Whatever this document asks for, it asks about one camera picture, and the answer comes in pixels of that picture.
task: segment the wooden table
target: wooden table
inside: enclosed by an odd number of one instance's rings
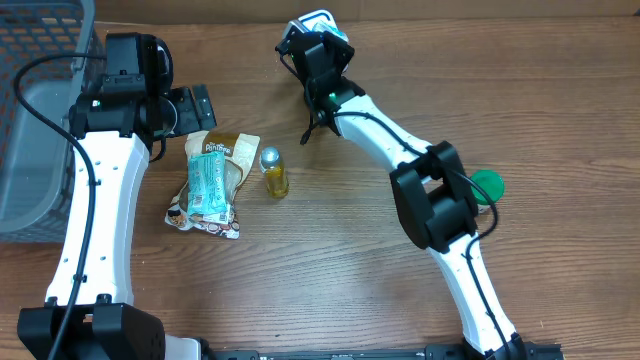
[[[101,27],[169,45],[175,86],[205,83],[219,132],[278,147],[291,192],[257,166],[237,197],[241,239],[163,223],[186,179],[184,139],[150,166],[131,259],[136,307],[217,349],[292,351],[459,342],[436,264],[406,238],[389,181],[355,145],[308,125],[302,87],[273,47],[284,24]],[[416,136],[454,144],[507,191],[484,241],[503,308],[526,340],[568,359],[640,351],[638,18],[344,24],[348,76]],[[478,219],[486,226],[489,217]],[[0,357],[29,358],[21,307],[43,303],[61,245],[0,245]]]

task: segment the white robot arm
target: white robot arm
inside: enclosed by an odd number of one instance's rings
[[[410,135],[342,76],[354,54],[347,41],[333,16],[319,10],[289,22],[276,46],[283,64],[305,87],[312,119],[308,132],[328,126],[389,172],[400,222],[440,267],[474,358],[526,358],[482,260],[473,221],[477,205],[469,184],[457,182],[464,170],[455,150],[448,143],[432,146]],[[295,70],[285,55],[291,56]],[[443,178],[444,185],[426,195],[422,185],[432,176]]]

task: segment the black cable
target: black cable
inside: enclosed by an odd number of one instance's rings
[[[287,68],[287,70],[289,70],[290,73],[293,74],[293,76],[296,77],[296,79],[300,80],[300,76],[298,75],[298,73],[289,65],[287,64],[287,62],[284,60],[284,55],[280,55],[280,62],[282,63],[282,65],[284,65],[284,67]]]
[[[377,117],[375,117],[374,115],[371,115],[369,113],[365,113],[365,112],[358,112],[358,111],[345,111],[345,112],[338,112],[335,113],[333,115],[334,117],[339,117],[339,116],[361,116],[363,118],[369,119],[374,121],[375,123],[377,123],[378,125],[380,125],[389,135],[391,135],[391,137],[393,137],[400,145],[402,145],[402,147],[404,147],[405,150],[410,151],[411,153],[417,155],[417,156],[421,156],[423,155],[422,152],[420,152],[419,150],[413,148],[411,145],[409,145],[409,143],[407,143],[406,141],[402,140],[402,138],[396,134],[390,127],[389,125],[387,125],[384,121],[378,119]],[[471,248],[473,246],[473,244],[475,244],[476,242],[480,241],[480,239],[483,239],[485,237],[487,237],[489,234],[491,234],[496,227],[498,226],[498,208],[496,207],[495,202],[491,199],[491,197],[489,196],[489,194],[486,193],[486,191],[484,191],[480,185],[478,185],[475,181],[471,180],[469,177],[467,177],[466,175],[453,170],[447,166],[443,166],[443,164],[440,164],[440,166],[442,166],[443,169],[445,169],[446,171],[451,172],[452,174],[454,174],[455,176],[459,177],[460,179],[462,179],[463,181],[465,181],[466,183],[468,183],[469,185],[471,185],[474,189],[476,189],[476,191],[478,191],[480,193],[480,195],[482,195],[482,197],[484,197],[487,200],[487,203],[489,204],[489,207],[491,208],[491,211],[493,212],[493,222],[491,223],[491,226],[485,230],[484,232],[482,232],[480,235],[478,235],[475,239],[473,239],[469,245],[467,245],[465,254],[462,254],[462,256],[464,256],[464,258],[467,260],[467,266],[469,267],[469,272],[471,273],[471,277],[473,278],[473,282],[476,285],[476,289],[478,290],[478,294],[480,295],[480,299],[482,299],[482,303],[484,304],[484,307],[487,310],[487,316],[489,316],[489,318],[491,318],[491,321],[493,322],[493,325],[496,328],[496,331],[498,332],[498,335],[500,336],[500,340],[502,341],[502,345],[505,348],[505,351],[507,353],[507,359],[511,360],[511,353],[509,352],[509,345],[507,343],[507,340],[504,336],[504,333],[502,332],[502,329],[500,328],[500,325],[498,324],[498,321],[496,319],[495,314],[493,313],[493,311],[491,311],[491,307],[489,306],[489,302],[487,301],[487,298],[484,294],[484,291],[482,290],[482,286],[480,285],[480,281],[478,280],[478,276],[475,272],[475,269],[473,268],[473,263],[471,262],[473,257],[471,257]]]
[[[164,153],[167,152],[167,138],[160,139],[160,152],[153,159],[149,160],[149,163],[156,162],[164,157]]]
[[[414,155],[417,156],[421,156],[423,155],[422,152],[420,152],[420,150],[416,150],[414,149],[411,145],[409,145],[409,143],[407,143],[406,141],[402,140],[402,138],[396,134],[393,130],[391,130],[391,128],[389,127],[389,125],[387,125],[384,121],[378,119],[377,117],[369,114],[369,113],[365,113],[365,112],[359,112],[359,111],[344,111],[344,112],[338,112],[333,114],[333,117],[339,117],[339,116],[360,116],[366,119],[369,119],[375,123],[377,123],[378,125],[380,125],[383,129],[385,129],[387,131],[387,133],[389,135],[391,135],[392,138],[394,138],[400,145],[402,145],[402,147],[405,148],[405,150],[413,153]]]
[[[89,176],[89,208],[87,210],[87,221],[85,223],[84,228],[84,236],[82,239],[82,246],[80,248],[80,254],[78,256],[78,267],[76,269],[76,274],[73,277],[73,287],[71,288],[71,294],[69,295],[69,302],[67,303],[67,308],[65,310],[64,316],[62,317],[62,321],[60,322],[60,327],[58,328],[58,333],[56,334],[56,338],[53,342],[53,346],[51,347],[51,351],[49,352],[49,360],[53,360],[56,358],[56,355],[60,351],[60,347],[62,345],[62,341],[64,339],[65,332],[69,325],[69,320],[71,318],[71,313],[73,307],[78,299],[78,293],[80,291],[80,284],[85,280],[84,278],[84,266],[87,261],[87,253],[89,251],[89,241],[91,239],[91,228],[93,226],[93,217],[95,211],[95,203],[96,203],[96,175],[93,171],[93,165],[91,164],[91,159],[89,159],[89,155],[84,150],[82,145],[74,138],[71,134],[66,132],[63,128],[55,124],[53,121],[47,119],[44,115],[39,113],[36,109],[34,109],[29,103],[25,100],[22,92],[20,91],[20,79],[24,77],[24,75],[32,69],[33,67],[42,64],[44,62],[61,59],[61,58],[88,58],[88,59],[100,59],[106,60],[106,57],[99,55],[89,55],[83,53],[75,53],[75,52],[65,52],[59,54],[53,54],[44,56],[38,59],[35,59],[23,66],[16,76],[13,78],[13,92],[24,108],[29,111],[36,119],[42,121],[46,126],[51,128],[53,131],[60,134],[60,136],[64,137],[73,147],[76,148],[80,157],[82,157],[82,161],[84,161],[85,167],[87,168],[87,175]]]
[[[302,134],[302,137],[300,138],[300,145],[304,145],[307,143],[307,141],[309,141],[309,138],[311,137],[311,133],[315,128],[317,128],[318,126],[327,125],[327,119],[318,120],[315,123],[313,122],[313,116],[316,113],[316,108],[313,105],[313,100],[311,99],[311,92],[309,91],[309,86],[311,85],[311,81],[312,81],[311,78],[307,78],[307,81],[304,84],[304,98],[307,101],[307,104],[309,105],[309,127],[304,132],[304,134]]]
[[[480,241],[480,239],[483,239],[483,238],[487,237],[498,226],[498,208],[496,207],[496,203],[493,201],[493,199],[491,199],[489,194],[487,194],[487,192],[484,191],[484,189],[482,189],[480,187],[480,185],[478,185],[475,181],[471,180],[469,177],[467,177],[464,174],[461,174],[461,173],[459,173],[459,172],[457,172],[457,171],[455,171],[453,169],[449,169],[447,167],[444,167],[444,169],[447,170],[447,171],[450,171],[452,174],[454,174],[455,176],[459,177],[460,179],[462,179],[463,181],[465,181],[466,183],[471,185],[474,189],[476,189],[476,191],[478,191],[480,193],[480,195],[482,195],[482,197],[484,197],[484,199],[487,200],[487,203],[489,204],[489,207],[491,208],[491,212],[493,213],[493,222],[491,223],[491,226],[489,226],[489,228],[487,230],[483,231],[480,235],[478,235],[478,237],[476,237],[475,239],[471,240],[469,245],[467,245],[467,249],[466,249],[465,253],[462,254],[462,256],[467,260],[467,266],[469,267],[469,272],[471,273],[471,277],[473,278],[473,282],[476,284],[476,288],[478,289],[478,294],[480,295],[480,299],[482,299],[482,304],[484,305],[485,309],[487,309],[487,316],[491,319],[491,322],[493,322],[493,326],[496,328],[496,331],[498,332],[498,335],[500,336],[500,340],[502,341],[502,345],[504,346],[505,352],[507,353],[507,359],[511,360],[511,352],[509,351],[509,345],[508,345],[507,339],[505,338],[504,333],[502,332],[502,329],[500,328],[500,325],[498,324],[498,320],[496,319],[495,314],[493,313],[493,311],[491,311],[491,307],[489,306],[489,301],[487,301],[487,297],[484,295],[484,291],[482,291],[482,286],[480,286],[480,281],[478,280],[478,275],[476,274],[476,271],[473,268],[473,263],[471,262],[473,260],[473,257],[471,256],[471,247],[473,246],[473,244],[475,244],[476,242]]]

